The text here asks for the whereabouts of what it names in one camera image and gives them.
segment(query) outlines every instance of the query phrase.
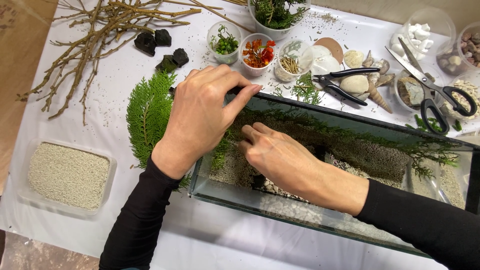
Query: wooden stick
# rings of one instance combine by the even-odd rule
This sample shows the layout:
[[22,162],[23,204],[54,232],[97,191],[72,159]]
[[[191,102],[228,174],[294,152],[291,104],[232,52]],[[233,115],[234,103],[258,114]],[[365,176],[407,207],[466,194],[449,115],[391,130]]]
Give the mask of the wooden stick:
[[[170,0],[163,0],[163,2],[166,3],[172,3],[172,4],[179,4],[179,5],[186,5],[186,6],[192,6],[192,7],[202,7],[201,5],[197,4],[190,4],[190,3],[183,3],[183,2],[177,2],[177,1],[170,1]],[[223,8],[220,7],[212,7],[212,6],[207,6],[213,10],[222,10]]]
[[235,22],[235,21],[233,21],[233,20],[231,20],[231,19],[223,16],[222,14],[214,11],[213,9],[211,9],[211,8],[209,8],[209,7],[207,7],[207,6],[205,6],[204,4],[200,3],[200,2],[197,1],[197,0],[190,0],[190,2],[194,2],[195,4],[201,5],[202,7],[204,7],[205,9],[207,9],[208,11],[210,11],[211,13],[217,14],[218,16],[220,16],[220,17],[224,18],[225,20],[227,20],[227,21],[235,24],[236,26],[239,26],[239,27],[247,30],[247,31],[250,32],[250,33],[255,33],[255,31],[253,31],[253,30],[251,30],[251,29],[248,29],[248,28],[244,27],[243,25],[241,25],[241,24],[239,24],[239,23],[237,23],[237,22]]
[[243,1],[235,1],[235,0],[223,0],[225,2],[229,2],[229,3],[233,3],[233,4],[237,4],[237,5],[240,5],[240,6],[247,6],[247,2],[243,2]]

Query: fingernail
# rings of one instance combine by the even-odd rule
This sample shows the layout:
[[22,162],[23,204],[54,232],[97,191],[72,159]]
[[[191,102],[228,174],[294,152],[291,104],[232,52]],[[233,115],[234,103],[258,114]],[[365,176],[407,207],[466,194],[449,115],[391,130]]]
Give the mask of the fingernail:
[[262,90],[264,86],[261,85],[261,86],[257,86],[257,88],[255,88],[255,90],[253,91],[255,94],[257,94],[258,92],[260,92],[260,90]]

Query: hand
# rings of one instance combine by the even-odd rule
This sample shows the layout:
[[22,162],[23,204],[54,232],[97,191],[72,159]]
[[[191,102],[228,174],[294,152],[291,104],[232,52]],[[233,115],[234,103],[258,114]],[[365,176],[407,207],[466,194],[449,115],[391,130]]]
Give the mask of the hand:
[[[225,107],[227,91],[244,87]],[[262,86],[251,84],[227,65],[190,71],[178,84],[163,138],[155,145],[152,160],[167,176],[180,179],[205,153],[212,150]]]
[[358,215],[369,181],[321,162],[287,134],[262,123],[242,128],[239,143],[247,161],[283,190],[325,208]]

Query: black sleeve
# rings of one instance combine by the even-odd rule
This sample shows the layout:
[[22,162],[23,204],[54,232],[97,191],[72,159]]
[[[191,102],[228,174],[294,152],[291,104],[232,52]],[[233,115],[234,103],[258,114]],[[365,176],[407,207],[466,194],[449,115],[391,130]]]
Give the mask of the black sleeve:
[[145,171],[108,235],[100,270],[150,269],[168,198],[179,183],[164,175],[148,158]]
[[480,269],[480,216],[370,180],[357,218],[400,237],[449,269]]

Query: woman's right hand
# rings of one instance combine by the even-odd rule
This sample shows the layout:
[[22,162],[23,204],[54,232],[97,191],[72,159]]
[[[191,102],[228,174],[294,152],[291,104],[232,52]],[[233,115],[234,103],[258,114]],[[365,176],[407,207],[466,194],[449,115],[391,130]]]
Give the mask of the woman's right hand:
[[325,208],[358,215],[369,181],[321,162],[287,134],[262,123],[242,127],[239,148],[247,161],[283,190]]

